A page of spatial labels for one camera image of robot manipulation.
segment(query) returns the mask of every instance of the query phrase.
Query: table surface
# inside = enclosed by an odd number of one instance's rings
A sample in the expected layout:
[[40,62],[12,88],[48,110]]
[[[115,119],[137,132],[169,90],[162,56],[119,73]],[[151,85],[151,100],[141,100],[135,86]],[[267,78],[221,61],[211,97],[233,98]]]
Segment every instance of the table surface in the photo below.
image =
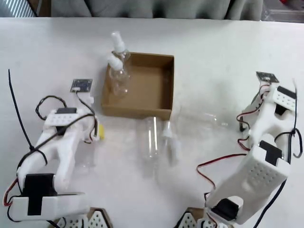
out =
[[[182,159],[176,166],[161,164],[157,178],[144,176],[139,165],[136,149],[139,121],[101,115],[105,56],[112,50],[113,30],[121,32],[132,52],[175,56],[172,117],[180,137]],[[116,228],[173,227],[187,207],[202,207],[203,193],[211,189],[195,172],[196,165],[241,152],[235,141],[240,136],[238,125],[231,120],[257,92],[256,71],[274,73],[289,88],[293,88],[294,78],[301,116],[303,37],[304,24],[277,22],[0,19],[0,192],[15,178],[17,163],[28,150],[10,95],[8,68],[22,120],[33,142],[43,125],[34,111],[39,100],[54,94],[72,102],[69,94],[72,79],[93,78],[94,108],[105,127],[105,140],[95,147],[82,147],[80,152],[95,149],[96,166],[88,173],[73,175],[70,189],[86,192],[92,206],[105,208]],[[47,114],[56,106],[55,101],[50,101],[41,108],[42,113]],[[220,131],[212,128],[205,133],[204,122],[200,122],[202,113],[216,114],[228,127]],[[300,130],[303,124],[303,119],[298,118]],[[298,150],[297,139],[293,147]],[[203,170],[218,183],[240,161],[240,158],[220,161]],[[298,205],[303,203],[303,165],[304,159],[293,159],[287,184],[260,227],[293,227],[302,221],[304,214]],[[252,227],[259,214],[242,227]],[[0,207],[0,223],[3,227],[47,226],[43,221],[13,224],[6,218],[4,207]]]

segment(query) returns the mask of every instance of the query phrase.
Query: white spray nozzle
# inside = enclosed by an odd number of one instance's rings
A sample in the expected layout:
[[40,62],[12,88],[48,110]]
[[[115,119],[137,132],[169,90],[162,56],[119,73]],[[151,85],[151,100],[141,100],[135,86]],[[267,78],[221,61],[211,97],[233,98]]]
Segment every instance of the white spray nozzle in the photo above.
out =
[[120,32],[119,31],[112,32],[111,37],[112,37],[112,41],[114,44],[115,52],[117,52],[117,53],[124,52],[125,45],[124,45],[123,39],[120,35]]
[[108,63],[114,70],[122,70],[124,67],[122,61],[119,58],[116,58],[113,54],[109,54]]

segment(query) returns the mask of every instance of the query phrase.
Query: gray fabric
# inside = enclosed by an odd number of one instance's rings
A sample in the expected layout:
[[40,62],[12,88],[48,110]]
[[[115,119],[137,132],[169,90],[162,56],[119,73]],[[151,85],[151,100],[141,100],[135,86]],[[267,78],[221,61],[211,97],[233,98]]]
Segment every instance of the gray fabric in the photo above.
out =
[[260,20],[263,0],[52,0],[53,17]]

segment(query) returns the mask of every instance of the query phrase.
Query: cardboard tray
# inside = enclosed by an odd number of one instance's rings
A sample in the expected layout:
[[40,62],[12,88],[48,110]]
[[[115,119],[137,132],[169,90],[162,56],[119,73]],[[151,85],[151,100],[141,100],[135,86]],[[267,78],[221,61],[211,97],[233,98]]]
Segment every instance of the cardboard tray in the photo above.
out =
[[108,66],[103,88],[105,115],[169,120],[173,104],[174,56],[131,53],[131,80],[123,98],[111,92]]

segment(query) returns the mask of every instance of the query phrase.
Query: black wire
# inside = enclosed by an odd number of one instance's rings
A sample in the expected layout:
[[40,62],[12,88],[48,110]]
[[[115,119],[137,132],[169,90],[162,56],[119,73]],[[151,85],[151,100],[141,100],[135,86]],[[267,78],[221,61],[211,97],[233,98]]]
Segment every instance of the black wire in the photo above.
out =
[[[300,134],[300,131],[296,128],[296,119],[297,119],[297,91],[295,89],[295,114],[294,114],[294,128],[292,129],[292,131],[290,132],[282,132],[280,133],[278,136],[275,137],[275,141],[278,139],[278,137],[280,137],[281,135],[284,134],[289,134],[288,135],[288,153],[287,153],[287,162],[289,164],[291,164],[291,143],[292,143],[292,136],[297,132],[299,135],[299,141],[300,141],[300,153],[299,155],[295,155],[294,156],[296,158],[300,158],[302,153],[303,153],[303,145],[302,145],[302,136]],[[274,197],[270,200],[270,202],[264,207],[260,217],[258,218],[258,220],[256,221],[256,224],[254,225],[254,228],[257,228],[257,226],[260,224],[263,216],[265,215],[265,213],[267,212],[267,210],[272,206],[272,204],[275,202],[275,200],[278,198],[278,196],[280,195],[281,191],[283,190],[283,187],[286,184],[286,180],[281,184],[281,186],[279,187],[278,191],[276,192],[276,194],[274,195]]]
[[302,143],[302,136],[301,136],[301,133],[300,131],[296,128],[295,131],[298,133],[298,136],[299,136],[299,142],[300,142],[300,152],[298,155],[296,155],[294,153],[294,157],[296,158],[300,158],[302,156],[302,153],[303,153],[303,143]]
[[53,227],[55,227],[55,228],[61,228],[60,226],[58,226],[55,222],[53,222],[53,221],[51,221],[51,220],[47,220],[47,222],[49,223],[49,224],[51,224]]
[[28,141],[29,148],[32,149],[34,147],[33,147],[32,143],[30,142],[28,134],[26,133],[26,131],[24,129],[24,126],[23,126],[23,123],[22,123],[22,119],[21,119],[21,116],[20,116],[20,113],[19,113],[19,109],[18,109],[18,106],[17,106],[16,98],[15,98],[15,95],[14,95],[13,86],[11,85],[10,69],[9,69],[9,86],[10,86],[9,89],[10,89],[11,96],[13,98],[13,102],[14,102],[14,106],[15,106],[15,109],[16,109],[16,113],[17,113],[17,117],[18,117],[20,126],[22,128],[22,131],[23,131],[23,134],[24,134],[26,140]]
[[40,108],[40,106],[43,104],[43,102],[45,102],[45,100],[47,100],[48,98],[55,98],[55,99],[61,101],[61,103],[63,104],[63,106],[64,106],[65,108],[67,108],[67,104],[66,104],[66,102],[64,101],[64,99],[62,99],[62,98],[59,97],[59,96],[48,95],[48,96],[42,98],[42,99],[39,101],[39,103],[38,103],[38,105],[36,106],[36,109],[35,109],[35,112],[37,113],[38,117],[39,117],[41,120],[46,120],[47,117],[46,117],[46,116],[43,117],[43,116],[40,114],[39,108]]
[[65,217],[62,217],[62,219],[64,220],[64,222],[65,222],[65,225],[62,227],[62,228],[65,228],[66,227],[66,225],[67,225],[67,220],[66,220],[66,218]]
[[[78,96],[78,91],[75,92],[76,93],[76,96],[77,98],[79,99],[79,101],[84,105],[86,106],[91,112],[92,114],[95,115],[95,111],[93,108],[91,108],[86,102],[84,102],[82,99],[80,99],[80,97]],[[97,136],[97,125],[98,125],[98,122],[96,120],[96,118],[94,119],[94,136]]]
[[9,205],[8,210],[6,211],[6,215],[8,216],[8,219],[9,219],[10,221],[12,221],[12,222],[21,222],[21,221],[15,221],[15,220],[13,220],[13,219],[11,218],[10,213],[9,213],[9,212],[10,212],[10,207],[11,207],[11,205]]
[[[289,164],[291,163],[291,139],[292,139],[292,134],[290,133],[289,136],[288,136],[288,154],[287,154],[287,162]],[[264,209],[263,209],[260,217],[256,221],[256,224],[254,225],[253,228],[257,228],[257,226],[260,224],[260,222],[263,219],[265,213],[273,205],[273,203],[275,202],[275,200],[278,198],[278,196],[280,195],[281,191],[283,190],[285,184],[286,184],[286,180],[281,184],[281,186],[279,187],[278,191],[273,196],[273,198],[270,200],[270,202],[264,207]]]
[[281,132],[280,134],[278,134],[276,137],[275,137],[275,142],[277,141],[277,139],[280,137],[280,136],[282,136],[282,135],[284,135],[284,134],[290,134],[291,132]]
[[24,160],[29,157],[33,152],[35,152],[36,150],[40,149],[42,146],[44,146],[46,143],[48,143],[49,141],[51,141],[52,139],[54,139],[56,136],[60,135],[61,133],[63,133],[64,131],[67,130],[67,128],[69,128],[71,125],[73,125],[74,123],[76,123],[77,121],[88,117],[88,116],[92,116],[95,117],[93,114],[85,114],[77,119],[75,119],[74,121],[72,121],[71,123],[69,123],[68,125],[62,127],[59,131],[57,131],[55,134],[53,134],[52,136],[50,136],[49,138],[47,138],[45,141],[43,141],[41,144],[39,144],[38,146],[36,146],[33,150],[31,150],[30,152],[26,153],[22,159],[20,160],[17,169],[22,165],[22,163],[24,162]]
[[19,109],[18,109],[18,105],[17,105],[17,102],[16,102],[16,98],[15,98],[13,86],[12,86],[12,84],[11,84],[10,69],[9,69],[9,86],[10,86],[9,89],[10,89],[11,96],[12,96],[12,98],[13,98],[15,110],[16,110],[16,113],[17,113],[17,116],[18,116],[18,120],[19,120],[20,126],[21,126],[21,128],[22,128],[23,134],[24,134],[26,140],[28,141],[29,149],[30,149],[31,151],[33,151],[33,152],[37,151],[37,152],[41,153],[41,155],[43,156],[43,159],[44,159],[44,161],[45,161],[45,163],[46,163],[46,165],[47,165],[47,164],[48,164],[48,163],[47,163],[48,160],[47,160],[45,154],[44,154],[42,151],[40,151],[40,150],[35,150],[34,146],[33,146],[32,143],[30,142],[29,137],[28,137],[28,134],[27,134],[27,132],[25,131],[25,128],[24,128],[24,126],[23,126],[22,119],[21,119],[21,116],[20,116],[20,113],[19,113]]

